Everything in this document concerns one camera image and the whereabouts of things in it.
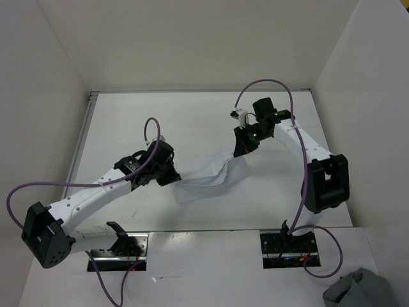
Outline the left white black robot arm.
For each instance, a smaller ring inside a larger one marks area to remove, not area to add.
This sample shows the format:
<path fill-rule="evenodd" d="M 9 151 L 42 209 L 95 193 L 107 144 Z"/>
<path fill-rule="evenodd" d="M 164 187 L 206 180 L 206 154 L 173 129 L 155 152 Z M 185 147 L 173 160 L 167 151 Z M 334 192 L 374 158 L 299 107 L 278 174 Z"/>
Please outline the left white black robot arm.
<path fill-rule="evenodd" d="M 116 162 L 93 187 L 85 188 L 48 206 L 30 206 L 24 221 L 22 240 L 44 269 L 61 263 L 69 254 L 92 249 L 108 250 L 115 256 L 141 256 L 143 248 L 117 222 L 80 230 L 89 216 L 152 180 L 158 185 L 181 179 L 173 163 L 174 149 L 165 141 L 154 141 Z"/>

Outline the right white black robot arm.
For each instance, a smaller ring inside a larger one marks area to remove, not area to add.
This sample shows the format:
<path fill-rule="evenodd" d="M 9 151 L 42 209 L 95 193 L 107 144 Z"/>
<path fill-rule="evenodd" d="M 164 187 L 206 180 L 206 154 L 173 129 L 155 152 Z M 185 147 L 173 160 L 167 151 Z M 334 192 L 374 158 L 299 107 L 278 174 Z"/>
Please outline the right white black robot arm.
<path fill-rule="evenodd" d="M 280 243 L 286 251 L 295 251 L 302 236 L 310 232 L 327 209 L 334 209 L 350 197 L 348 160 L 319 145 L 295 119 L 292 110 L 277 110 L 270 98 L 253 103 L 256 122 L 250 123 L 249 113 L 234 108 L 230 117 L 238 121 L 234 128 L 234 157 L 258 149 L 260 142 L 274 138 L 282 143 L 304 167 L 301 204 L 293 218 L 282 224 Z"/>

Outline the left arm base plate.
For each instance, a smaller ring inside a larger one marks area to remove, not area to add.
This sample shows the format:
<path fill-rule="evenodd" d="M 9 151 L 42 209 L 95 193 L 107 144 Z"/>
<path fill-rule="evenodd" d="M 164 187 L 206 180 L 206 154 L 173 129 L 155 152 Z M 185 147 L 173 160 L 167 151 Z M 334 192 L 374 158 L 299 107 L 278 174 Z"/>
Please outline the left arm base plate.
<path fill-rule="evenodd" d="M 92 249 L 91 256 L 100 272 L 125 272 L 146 270 L 149 233 L 128 232 L 128 241 L 109 249 Z"/>

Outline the white skirt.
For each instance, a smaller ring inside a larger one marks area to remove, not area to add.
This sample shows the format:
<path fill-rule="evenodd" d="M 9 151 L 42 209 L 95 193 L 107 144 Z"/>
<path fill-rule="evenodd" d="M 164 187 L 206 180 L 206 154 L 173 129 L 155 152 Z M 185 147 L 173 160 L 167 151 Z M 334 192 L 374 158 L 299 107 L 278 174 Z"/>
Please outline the white skirt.
<path fill-rule="evenodd" d="M 233 157 L 229 150 L 199 156 L 179 167 L 181 181 L 173 188 L 179 204 L 224 194 L 251 173 L 245 158 Z"/>

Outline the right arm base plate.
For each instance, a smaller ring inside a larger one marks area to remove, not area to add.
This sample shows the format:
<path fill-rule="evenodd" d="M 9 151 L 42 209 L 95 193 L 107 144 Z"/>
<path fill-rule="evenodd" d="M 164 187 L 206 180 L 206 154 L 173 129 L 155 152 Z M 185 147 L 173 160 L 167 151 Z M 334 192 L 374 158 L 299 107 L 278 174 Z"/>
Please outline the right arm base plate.
<path fill-rule="evenodd" d="M 288 237 L 280 230 L 260 232 L 264 269 L 320 267 L 316 238 L 313 232 L 299 237 Z"/>

